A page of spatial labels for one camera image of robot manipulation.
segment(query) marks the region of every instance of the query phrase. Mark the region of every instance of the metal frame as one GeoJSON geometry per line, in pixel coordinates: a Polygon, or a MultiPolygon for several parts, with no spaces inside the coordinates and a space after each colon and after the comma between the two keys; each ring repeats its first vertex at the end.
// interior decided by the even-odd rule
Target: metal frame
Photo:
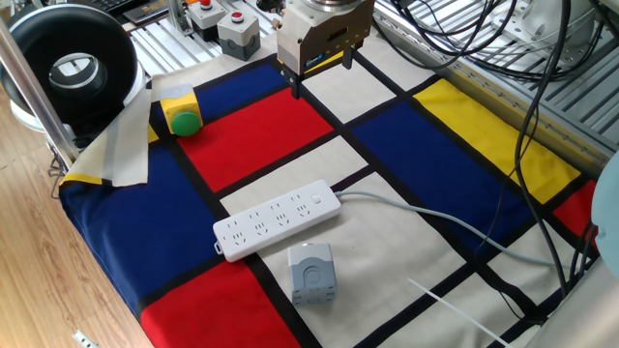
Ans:
{"type": "Polygon", "coordinates": [[[0,20],[0,62],[15,82],[26,103],[37,116],[47,134],[50,145],[56,149],[65,168],[73,165],[79,151],[34,76],[26,58],[11,36],[7,25],[0,20]]]}

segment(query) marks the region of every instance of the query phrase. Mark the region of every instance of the white cable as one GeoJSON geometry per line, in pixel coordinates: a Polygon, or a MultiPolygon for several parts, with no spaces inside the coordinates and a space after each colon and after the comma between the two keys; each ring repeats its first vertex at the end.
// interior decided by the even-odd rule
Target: white cable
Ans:
{"type": "Polygon", "coordinates": [[[445,301],[445,300],[439,298],[438,296],[434,295],[433,292],[427,290],[425,287],[423,287],[417,281],[415,281],[415,280],[413,280],[411,278],[408,278],[408,281],[410,281],[413,284],[417,285],[418,288],[424,290],[426,292],[426,294],[432,296],[436,301],[440,302],[443,305],[446,305],[447,307],[451,308],[454,312],[456,312],[459,315],[463,316],[464,319],[466,319],[466,320],[470,321],[471,323],[475,324],[476,327],[482,329],[486,334],[488,334],[490,337],[494,338],[494,340],[496,340],[497,342],[503,344],[507,348],[514,348],[514,346],[512,346],[510,343],[504,341],[501,337],[499,337],[498,335],[496,335],[492,331],[488,330],[484,325],[478,323],[477,320],[471,318],[468,314],[466,314],[463,311],[457,309],[454,305],[452,305],[452,304],[448,303],[447,301],[445,301]]]}
{"type": "MultiPolygon", "coordinates": [[[[336,197],[340,198],[343,197],[345,195],[363,195],[363,196],[367,196],[367,197],[372,197],[372,198],[376,198],[378,200],[381,200],[387,204],[391,204],[393,206],[402,208],[402,209],[406,209],[409,211],[413,211],[413,212],[418,212],[418,213],[423,213],[423,214],[429,214],[429,215],[433,215],[436,217],[440,217],[440,218],[445,218],[449,221],[453,221],[457,224],[459,224],[460,226],[468,229],[469,231],[475,233],[478,237],[480,237],[481,239],[485,239],[486,235],[482,232],[480,232],[477,228],[471,226],[470,224],[462,221],[461,219],[457,218],[457,217],[452,217],[451,215],[448,214],[444,214],[444,213],[440,213],[440,212],[435,212],[433,210],[430,209],[425,209],[425,208],[420,208],[420,207],[415,207],[415,206],[411,206],[408,204],[402,204],[399,202],[396,202],[395,200],[380,196],[378,194],[374,194],[374,193],[370,193],[370,192],[363,192],[363,191],[347,191],[347,192],[336,192],[336,197]]],[[[493,246],[496,247],[497,249],[501,250],[501,252],[503,252],[506,255],[512,256],[515,259],[521,260],[521,261],[525,261],[525,262],[529,262],[529,263],[533,263],[533,264],[537,264],[537,265],[544,265],[544,266],[551,266],[551,267],[555,267],[554,262],[552,261],[545,261],[545,260],[538,260],[536,258],[530,257],[530,256],[526,256],[526,255],[521,255],[517,252],[513,252],[511,250],[506,249],[505,247],[499,245],[498,243],[494,242],[492,239],[488,238],[487,242],[493,246]]],[[[566,265],[561,265],[564,269],[569,270],[570,266],[566,266],[566,265]]]]}

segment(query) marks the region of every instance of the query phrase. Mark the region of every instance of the gray cable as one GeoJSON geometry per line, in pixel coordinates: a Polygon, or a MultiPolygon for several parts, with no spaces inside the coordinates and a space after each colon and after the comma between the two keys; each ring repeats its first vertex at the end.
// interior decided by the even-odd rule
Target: gray cable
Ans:
{"type": "MultiPolygon", "coordinates": [[[[402,208],[402,209],[406,209],[409,211],[413,211],[413,212],[417,212],[417,213],[423,213],[423,214],[429,214],[429,215],[433,215],[436,217],[440,217],[440,218],[445,218],[449,221],[453,221],[457,224],[459,224],[460,226],[468,229],[469,231],[475,233],[478,237],[484,239],[486,237],[486,235],[482,232],[480,232],[477,228],[471,226],[470,224],[462,221],[461,219],[457,218],[457,217],[452,217],[451,215],[448,214],[444,214],[444,213],[440,213],[440,212],[435,212],[433,210],[430,209],[425,209],[425,208],[420,208],[420,207],[415,207],[415,206],[411,206],[408,204],[402,204],[399,202],[396,202],[395,200],[383,197],[381,195],[378,194],[374,194],[374,193],[370,193],[370,192],[363,192],[363,191],[348,191],[348,192],[336,192],[336,197],[340,198],[343,197],[345,195],[363,195],[363,196],[367,196],[367,197],[372,197],[372,198],[376,198],[378,200],[381,200],[387,204],[391,204],[393,206],[402,208]]],[[[521,255],[519,253],[510,251],[508,249],[506,249],[505,247],[499,245],[498,243],[494,242],[492,239],[488,238],[487,242],[493,246],[496,247],[497,249],[501,250],[501,252],[505,253],[508,256],[512,256],[515,259],[521,260],[521,261],[525,261],[525,262],[529,262],[529,263],[533,263],[536,265],[544,265],[544,266],[551,266],[554,268],[554,262],[552,261],[545,261],[545,260],[538,260],[536,258],[533,257],[529,257],[529,256],[525,256],[525,255],[521,255]]],[[[569,270],[570,266],[566,266],[566,265],[561,265],[564,269],[569,270]]]]}

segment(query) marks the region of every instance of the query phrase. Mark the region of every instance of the white power strip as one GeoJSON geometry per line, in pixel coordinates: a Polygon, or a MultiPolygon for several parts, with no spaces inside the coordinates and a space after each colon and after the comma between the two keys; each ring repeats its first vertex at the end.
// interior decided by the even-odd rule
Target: white power strip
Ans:
{"type": "Polygon", "coordinates": [[[334,217],[340,210],[338,198],[320,180],[216,222],[215,249],[234,262],[334,217]]]}
{"type": "Polygon", "coordinates": [[[80,330],[77,330],[77,332],[73,335],[73,338],[75,342],[82,346],[82,348],[99,348],[98,344],[86,337],[86,335],[80,330]]]}

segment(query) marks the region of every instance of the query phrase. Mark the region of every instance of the red button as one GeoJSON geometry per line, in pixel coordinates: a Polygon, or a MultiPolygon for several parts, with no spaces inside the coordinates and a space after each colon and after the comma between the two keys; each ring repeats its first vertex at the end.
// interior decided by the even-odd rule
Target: red button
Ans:
{"type": "Polygon", "coordinates": [[[211,9],[211,0],[200,0],[200,8],[202,8],[203,10],[211,9]]]}
{"type": "Polygon", "coordinates": [[[235,23],[240,23],[243,21],[243,14],[240,12],[232,13],[232,21],[235,23]]]}

